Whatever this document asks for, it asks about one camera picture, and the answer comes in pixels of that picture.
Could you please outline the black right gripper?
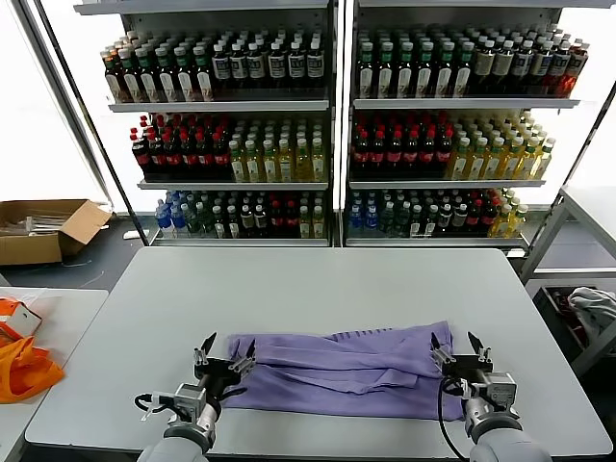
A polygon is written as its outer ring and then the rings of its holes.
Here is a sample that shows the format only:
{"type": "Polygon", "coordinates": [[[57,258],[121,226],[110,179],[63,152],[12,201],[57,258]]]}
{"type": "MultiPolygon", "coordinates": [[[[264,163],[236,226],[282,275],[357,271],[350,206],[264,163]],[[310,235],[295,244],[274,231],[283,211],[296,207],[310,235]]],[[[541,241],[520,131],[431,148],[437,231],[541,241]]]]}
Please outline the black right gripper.
{"type": "Polygon", "coordinates": [[[446,383],[460,383],[462,380],[482,383],[483,375],[494,370],[491,348],[485,347],[472,332],[468,332],[468,338],[474,354],[450,355],[442,348],[436,334],[431,333],[431,356],[446,383]]]}

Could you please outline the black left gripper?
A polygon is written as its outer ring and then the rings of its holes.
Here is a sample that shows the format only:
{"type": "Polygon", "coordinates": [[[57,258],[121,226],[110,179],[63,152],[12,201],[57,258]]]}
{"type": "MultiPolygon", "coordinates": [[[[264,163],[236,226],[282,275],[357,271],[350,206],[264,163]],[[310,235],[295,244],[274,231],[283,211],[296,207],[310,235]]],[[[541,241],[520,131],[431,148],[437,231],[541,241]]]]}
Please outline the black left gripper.
{"type": "Polygon", "coordinates": [[[252,340],[246,355],[237,361],[209,359],[209,352],[216,340],[217,333],[207,337],[200,347],[193,350],[194,376],[199,387],[206,390],[208,396],[216,400],[226,400],[246,392],[247,388],[241,385],[245,376],[254,368],[255,340],[252,340]]]}

